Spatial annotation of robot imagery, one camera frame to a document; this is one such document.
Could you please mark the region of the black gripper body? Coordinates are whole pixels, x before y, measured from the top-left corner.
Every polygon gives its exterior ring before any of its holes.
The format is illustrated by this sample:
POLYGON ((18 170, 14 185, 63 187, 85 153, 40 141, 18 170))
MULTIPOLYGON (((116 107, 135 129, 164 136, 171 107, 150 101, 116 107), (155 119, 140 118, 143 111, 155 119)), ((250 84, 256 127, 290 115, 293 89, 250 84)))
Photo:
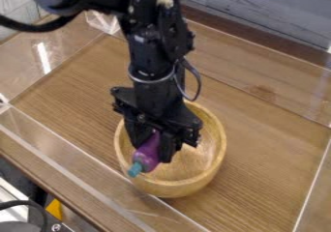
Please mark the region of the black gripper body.
POLYGON ((185 78, 134 81, 131 87, 115 86, 110 90, 114 97, 112 108, 123 118, 148 120, 155 131, 183 131, 183 144, 198 145, 202 119, 185 104, 185 78))

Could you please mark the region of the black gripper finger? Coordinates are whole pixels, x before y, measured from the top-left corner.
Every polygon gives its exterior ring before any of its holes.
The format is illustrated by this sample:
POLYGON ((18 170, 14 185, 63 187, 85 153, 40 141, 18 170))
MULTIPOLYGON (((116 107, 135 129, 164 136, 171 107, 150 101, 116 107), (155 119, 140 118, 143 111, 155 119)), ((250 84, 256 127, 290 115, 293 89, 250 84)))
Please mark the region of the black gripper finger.
POLYGON ((138 121, 135 118, 124 118, 124 127, 128 134, 130 144, 138 148, 154 133, 154 126, 148 120, 138 121))
POLYGON ((181 150, 186 140, 186 134, 182 130, 163 130, 160 132, 159 160, 160 163, 170 163, 175 153, 181 150))

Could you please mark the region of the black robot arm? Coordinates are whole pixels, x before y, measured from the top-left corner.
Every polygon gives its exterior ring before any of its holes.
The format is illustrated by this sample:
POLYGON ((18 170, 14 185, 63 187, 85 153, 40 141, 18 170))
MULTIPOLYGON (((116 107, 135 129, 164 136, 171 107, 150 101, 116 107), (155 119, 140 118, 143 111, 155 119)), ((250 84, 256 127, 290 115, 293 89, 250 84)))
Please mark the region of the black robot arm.
POLYGON ((0 25, 20 32, 44 33, 68 24, 84 11, 114 15, 128 43, 130 87, 114 87, 114 110, 124 117, 131 145, 138 148, 160 132, 156 156, 171 162, 185 144, 198 144, 202 120, 187 108, 185 72, 194 67, 186 55, 195 35, 181 11, 181 0, 33 0, 51 22, 33 25, 0 14, 0 25))

